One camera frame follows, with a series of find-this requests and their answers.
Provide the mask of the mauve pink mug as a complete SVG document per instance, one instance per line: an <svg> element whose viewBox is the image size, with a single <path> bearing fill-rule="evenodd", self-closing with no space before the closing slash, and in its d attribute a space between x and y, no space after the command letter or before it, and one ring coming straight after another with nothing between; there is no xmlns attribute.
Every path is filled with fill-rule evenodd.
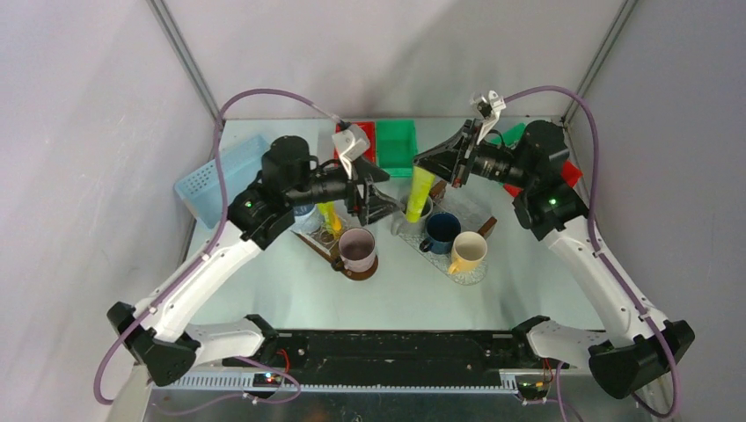
<svg viewBox="0 0 746 422"><path fill-rule="evenodd" d="M338 241L339 255L331 263L336 272L348 270L364 273L375 263L377 244L373 234L364 228L345 231Z"/></svg>

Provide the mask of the grey mug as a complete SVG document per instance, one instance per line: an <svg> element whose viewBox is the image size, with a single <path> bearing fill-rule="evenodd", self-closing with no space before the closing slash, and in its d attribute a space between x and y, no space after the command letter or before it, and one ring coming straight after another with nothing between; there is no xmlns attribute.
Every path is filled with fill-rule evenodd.
<svg viewBox="0 0 746 422"><path fill-rule="evenodd" d="M429 216L433 212L433 202L427 198L426 203L421 211L421 217L417 222L409 222L406 219L406 204L409 195L405 194L401 198L401 203L405 207L403 211L397 212L392 216L391 233L394 236L418 236L421 235L426 226Z"/></svg>

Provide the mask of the clear acrylic holder rack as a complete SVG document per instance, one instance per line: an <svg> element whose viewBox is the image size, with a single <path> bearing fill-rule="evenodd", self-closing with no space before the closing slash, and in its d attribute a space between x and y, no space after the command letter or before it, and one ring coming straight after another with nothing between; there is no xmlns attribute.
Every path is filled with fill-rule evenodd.
<svg viewBox="0 0 746 422"><path fill-rule="evenodd" d="M339 217L339 222L341 228L334 230L326 223L322 214L313 211L304 215L293 233L321 258L331 262L339 254L339 238L352 227L351 222L342 216Z"/></svg>

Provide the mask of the light blue mug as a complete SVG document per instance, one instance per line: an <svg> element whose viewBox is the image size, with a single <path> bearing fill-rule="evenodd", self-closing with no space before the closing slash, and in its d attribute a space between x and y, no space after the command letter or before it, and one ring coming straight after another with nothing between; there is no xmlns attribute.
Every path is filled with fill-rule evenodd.
<svg viewBox="0 0 746 422"><path fill-rule="evenodd" d="M294 223L290 230L298 234L310 234L324 224L324 217L315 204L294 207Z"/></svg>

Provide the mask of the brown ended acrylic rack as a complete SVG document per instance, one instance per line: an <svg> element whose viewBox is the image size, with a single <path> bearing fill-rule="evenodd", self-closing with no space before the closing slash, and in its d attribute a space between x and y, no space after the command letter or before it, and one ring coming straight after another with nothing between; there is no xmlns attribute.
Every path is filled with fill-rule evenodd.
<svg viewBox="0 0 746 422"><path fill-rule="evenodd" d="M437 181L429 191L436 212L448 212L460 221L462 231L474 231L485 239L494 232L497 219L490 207L476 201L465 189L456 189L444 180Z"/></svg>

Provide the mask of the dark blue mug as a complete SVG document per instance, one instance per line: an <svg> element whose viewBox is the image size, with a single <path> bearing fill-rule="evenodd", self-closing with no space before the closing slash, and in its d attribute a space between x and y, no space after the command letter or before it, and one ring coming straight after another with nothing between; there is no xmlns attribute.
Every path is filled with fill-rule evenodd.
<svg viewBox="0 0 746 422"><path fill-rule="evenodd" d="M425 238L419 245L421 252L435 255L446 255L450 252L453 242L461 233L461 223L458 218L448 212L431 215L425 226Z"/></svg>

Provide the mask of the cream yellow mug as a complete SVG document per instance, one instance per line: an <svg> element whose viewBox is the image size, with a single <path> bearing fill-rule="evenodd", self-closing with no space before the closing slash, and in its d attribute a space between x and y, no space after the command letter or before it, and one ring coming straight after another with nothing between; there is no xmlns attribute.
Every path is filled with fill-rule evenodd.
<svg viewBox="0 0 746 422"><path fill-rule="evenodd" d="M486 239L479 233L466 231L453 241L448 274L465 273L476 269L488 252Z"/></svg>

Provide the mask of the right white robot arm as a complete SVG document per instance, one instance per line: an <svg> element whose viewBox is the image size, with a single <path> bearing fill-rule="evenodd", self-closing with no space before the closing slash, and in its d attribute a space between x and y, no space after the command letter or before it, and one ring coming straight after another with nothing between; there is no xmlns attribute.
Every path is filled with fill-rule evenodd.
<svg viewBox="0 0 746 422"><path fill-rule="evenodd" d="M563 130L551 122L532 121L515 144L504 146L486 141L481 124L468 120L413 164L454 187L479 176L518 189L517 220L565 263L603 331L536 316L516 327L523 336L511 345L513 359L522 367L549 358L586 368L603 391L623 399L669 373L695 334L657 309L604 246L585 202L563 178L568 159Z"/></svg>

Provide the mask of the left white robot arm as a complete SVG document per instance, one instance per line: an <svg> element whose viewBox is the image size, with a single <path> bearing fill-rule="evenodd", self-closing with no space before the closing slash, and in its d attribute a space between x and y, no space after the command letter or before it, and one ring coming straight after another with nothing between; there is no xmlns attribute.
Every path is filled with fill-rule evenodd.
<svg viewBox="0 0 746 422"><path fill-rule="evenodd" d="M196 311L233 273L290 229L296 207L342 200L362 226L400 210L400 203L377 187L389 178L366 156L350 163L320 163L304 138L282 136L263 154L256 178L228 205L225 221L191 263L135 306L115 303L107 319L159 387L215 360L247 357L267 366L277 357L278 343L262 317L198 325L191 322Z"/></svg>

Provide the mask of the clear glass oval tray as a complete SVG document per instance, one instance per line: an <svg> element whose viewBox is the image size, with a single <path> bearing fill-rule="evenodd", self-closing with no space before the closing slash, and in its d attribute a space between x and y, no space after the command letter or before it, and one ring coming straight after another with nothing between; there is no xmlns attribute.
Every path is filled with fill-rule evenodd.
<svg viewBox="0 0 746 422"><path fill-rule="evenodd" d="M438 269L441 273L447 276L451 281L462 285L472 286L479 284L487 276L488 265L486 261L482 261L475 269L469 272L463 273L448 273L450 267L450 254L438 255L431 251L421 251L420 244L425 240L424 235L407 235L400 234L399 238L411 246L416 252L418 252L424 259L426 259L432 266Z"/></svg>

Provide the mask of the green toothbrush bin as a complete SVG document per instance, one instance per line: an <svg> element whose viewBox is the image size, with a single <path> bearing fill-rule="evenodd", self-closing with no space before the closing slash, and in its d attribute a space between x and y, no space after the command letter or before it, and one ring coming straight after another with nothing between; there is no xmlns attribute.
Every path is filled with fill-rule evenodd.
<svg viewBox="0 0 746 422"><path fill-rule="evenodd" d="M488 132L486 140L492 144L513 148L522 138L525 128L525 123L519 123L506 131L493 128Z"/></svg>

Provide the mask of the red toothpaste bin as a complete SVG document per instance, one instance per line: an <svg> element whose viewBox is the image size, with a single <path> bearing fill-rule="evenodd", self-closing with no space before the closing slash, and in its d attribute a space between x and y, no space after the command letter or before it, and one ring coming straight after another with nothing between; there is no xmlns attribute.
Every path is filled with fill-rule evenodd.
<svg viewBox="0 0 746 422"><path fill-rule="evenodd" d="M583 176L583 173L571 161L566 161L562 167L561 176L570 187L575 187L578 181ZM509 184L503 184L502 187L513 198L517 197L518 194L523 190L520 187L512 186Z"/></svg>

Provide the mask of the green plastic bin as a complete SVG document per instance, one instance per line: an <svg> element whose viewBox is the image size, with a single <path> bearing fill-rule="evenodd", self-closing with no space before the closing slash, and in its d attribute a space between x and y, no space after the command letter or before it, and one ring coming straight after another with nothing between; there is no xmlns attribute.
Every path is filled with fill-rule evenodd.
<svg viewBox="0 0 746 422"><path fill-rule="evenodd" d="M413 157L418 154L413 120L377 120L377 165L392 178L413 175Z"/></svg>

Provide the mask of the red plastic bin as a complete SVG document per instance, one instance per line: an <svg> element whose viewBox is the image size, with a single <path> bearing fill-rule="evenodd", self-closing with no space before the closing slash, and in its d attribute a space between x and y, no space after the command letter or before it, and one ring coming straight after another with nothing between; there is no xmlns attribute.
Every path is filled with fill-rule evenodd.
<svg viewBox="0 0 746 422"><path fill-rule="evenodd" d="M354 121L347 125L337 124L333 139L345 130L351 130L352 137L342 136L342 153L350 161L364 156L368 161L375 164L376 159L376 128L373 121Z"/></svg>

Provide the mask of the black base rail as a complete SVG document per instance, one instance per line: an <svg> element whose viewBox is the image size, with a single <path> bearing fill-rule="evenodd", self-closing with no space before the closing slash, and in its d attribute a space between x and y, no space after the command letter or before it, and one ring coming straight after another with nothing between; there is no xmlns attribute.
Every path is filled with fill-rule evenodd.
<svg viewBox="0 0 746 422"><path fill-rule="evenodd" d="M500 387L543 359L510 331L280 330L250 358L304 386Z"/></svg>

